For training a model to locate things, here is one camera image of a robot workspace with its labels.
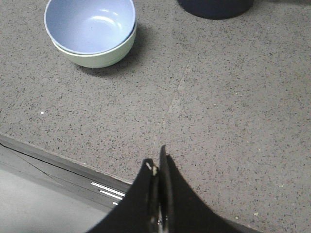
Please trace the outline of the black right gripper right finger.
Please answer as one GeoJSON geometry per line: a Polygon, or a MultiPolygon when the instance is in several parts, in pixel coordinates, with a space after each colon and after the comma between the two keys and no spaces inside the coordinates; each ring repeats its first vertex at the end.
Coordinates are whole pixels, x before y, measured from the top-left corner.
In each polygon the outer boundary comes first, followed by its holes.
{"type": "Polygon", "coordinates": [[[159,197],[165,233],[257,233],[211,210],[178,171],[163,145],[159,157],[159,197]]]}

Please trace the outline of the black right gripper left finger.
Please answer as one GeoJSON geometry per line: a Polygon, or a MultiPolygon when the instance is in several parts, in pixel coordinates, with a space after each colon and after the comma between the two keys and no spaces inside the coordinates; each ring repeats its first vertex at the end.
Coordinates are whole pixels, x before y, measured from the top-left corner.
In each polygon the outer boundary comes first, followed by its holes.
{"type": "Polygon", "coordinates": [[[90,233],[157,233],[159,231],[159,174],[145,159],[123,200],[90,233]]]}

